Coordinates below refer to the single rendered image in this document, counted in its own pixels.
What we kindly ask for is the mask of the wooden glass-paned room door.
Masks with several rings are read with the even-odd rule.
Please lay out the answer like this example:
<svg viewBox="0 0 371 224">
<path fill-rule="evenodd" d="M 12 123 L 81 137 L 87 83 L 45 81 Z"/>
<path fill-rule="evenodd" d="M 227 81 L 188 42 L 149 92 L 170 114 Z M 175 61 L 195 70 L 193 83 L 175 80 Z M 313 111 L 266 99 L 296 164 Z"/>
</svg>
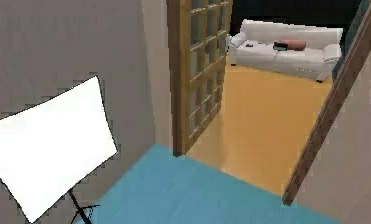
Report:
<svg viewBox="0 0 371 224">
<path fill-rule="evenodd" d="M 221 109 L 233 0 L 166 0 L 173 154 L 186 154 Z"/>
</svg>

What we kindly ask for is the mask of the white sofa pillow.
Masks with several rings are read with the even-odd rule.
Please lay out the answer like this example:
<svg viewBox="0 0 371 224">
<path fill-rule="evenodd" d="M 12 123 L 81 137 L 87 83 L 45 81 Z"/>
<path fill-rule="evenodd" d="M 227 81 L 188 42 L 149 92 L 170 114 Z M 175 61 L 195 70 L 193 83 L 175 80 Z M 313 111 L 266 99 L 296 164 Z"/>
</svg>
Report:
<svg viewBox="0 0 371 224">
<path fill-rule="evenodd" d="M 247 40 L 245 33 L 238 33 L 234 36 L 230 37 L 230 44 L 234 46 L 235 48 L 238 48 L 240 45 L 242 45 Z"/>
</svg>

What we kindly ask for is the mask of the white sofa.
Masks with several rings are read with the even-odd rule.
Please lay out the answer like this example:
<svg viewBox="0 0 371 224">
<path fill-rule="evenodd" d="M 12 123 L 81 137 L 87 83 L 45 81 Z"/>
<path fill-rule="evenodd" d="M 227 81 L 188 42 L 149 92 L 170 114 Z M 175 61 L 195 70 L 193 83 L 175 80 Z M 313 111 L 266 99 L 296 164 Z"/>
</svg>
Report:
<svg viewBox="0 0 371 224">
<path fill-rule="evenodd" d="M 325 81 L 342 56 L 340 40 L 342 28 L 328 28 L 244 19 L 240 32 L 247 40 L 235 48 L 228 43 L 228 55 L 231 65 L 305 77 L 318 82 Z M 283 40 L 304 40 L 303 51 L 277 51 L 275 42 Z"/>
</svg>

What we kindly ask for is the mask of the white panel on black stand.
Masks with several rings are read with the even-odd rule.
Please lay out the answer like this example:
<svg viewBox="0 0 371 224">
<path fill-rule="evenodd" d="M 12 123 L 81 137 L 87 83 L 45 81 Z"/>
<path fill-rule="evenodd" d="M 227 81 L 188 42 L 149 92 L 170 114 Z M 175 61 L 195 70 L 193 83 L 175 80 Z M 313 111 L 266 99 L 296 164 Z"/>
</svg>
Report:
<svg viewBox="0 0 371 224">
<path fill-rule="evenodd" d="M 97 76 L 0 119 L 0 179 L 31 223 L 116 153 Z"/>
</svg>

